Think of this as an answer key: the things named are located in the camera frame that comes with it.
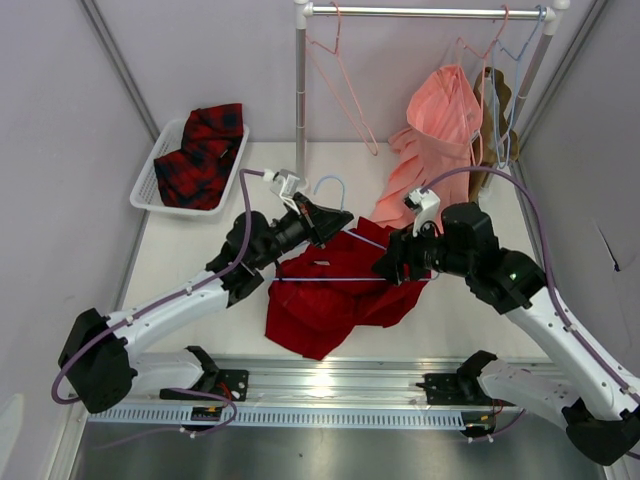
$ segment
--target red cloth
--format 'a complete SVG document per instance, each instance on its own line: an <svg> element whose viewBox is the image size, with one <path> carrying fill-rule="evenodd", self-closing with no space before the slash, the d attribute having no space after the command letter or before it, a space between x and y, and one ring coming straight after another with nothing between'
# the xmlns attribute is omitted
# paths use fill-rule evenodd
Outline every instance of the red cloth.
<svg viewBox="0 0 640 480"><path fill-rule="evenodd" d="M182 148L154 160L162 203L197 210L216 208L243 135L240 103L191 112Z"/></svg>
<svg viewBox="0 0 640 480"><path fill-rule="evenodd" d="M393 229L360 218L353 231L386 247ZM325 249L310 246L299 257L283 262L279 274L372 278L371 267L382 254L381 249L340 232ZM269 288L265 335L293 352L322 360L356 325L396 325L415 306L426 284L274 281Z"/></svg>

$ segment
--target white laundry basket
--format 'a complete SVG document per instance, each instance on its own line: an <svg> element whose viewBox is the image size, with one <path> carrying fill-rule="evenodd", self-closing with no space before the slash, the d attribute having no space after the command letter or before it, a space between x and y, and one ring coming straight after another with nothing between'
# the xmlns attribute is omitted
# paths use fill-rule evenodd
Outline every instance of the white laundry basket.
<svg viewBox="0 0 640 480"><path fill-rule="evenodd" d="M238 149L236 160L233 163L233 168L231 169L229 180L227 180L227 184L224 187L224 191L222 192L220 203L216 208L212 210L194 210L191 208L167 207L162 203L160 192L158 191L158 179L156 178L156 171L153 168L153 161L156 158L162 157L163 155L166 155L167 153L173 152L180 148L182 144L182 132L184 131L184 125L186 123L186 120L172 120L162 130L162 133L158 137L156 144L153 146L153 150L151 150L147 161L144 162L144 167L142 167L142 171L138 176L138 180L136 180L133 191L129 196L129 201L134 207L143 208L145 210L149 210L150 212L188 215L192 217L210 217L220 213L224 208L224 205L227 202L227 197L229 196L229 191L231 190L233 182L238 173L238 168L240 168L240 162L242 162L242 153L244 152L244 147L247 144L247 139L249 138L249 127L244 125L244 135L242 137L242 143L240 144L240 148Z"/></svg>

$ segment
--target clothing rack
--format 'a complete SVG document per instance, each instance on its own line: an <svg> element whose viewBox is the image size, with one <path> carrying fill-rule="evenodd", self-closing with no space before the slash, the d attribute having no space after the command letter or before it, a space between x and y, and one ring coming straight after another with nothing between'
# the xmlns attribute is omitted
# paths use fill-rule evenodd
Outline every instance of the clothing rack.
<svg viewBox="0 0 640 480"><path fill-rule="evenodd" d="M514 124L522 112L531 85L540 69L553 35L557 32L562 15L569 8L570 0L553 0L550 7L542 7L544 28L529 63L529 68L515 99ZM338 8L333 5L314 5L309 0L294 0L296 8L296 173L306 178L306 34L307 19L315 15L335 16ZM402 8L402 7L339 7L345 17L405 17L405 18L466 18L502 20L504 8ZM538 21L538 8L509 10L509 20Z"/></svg>

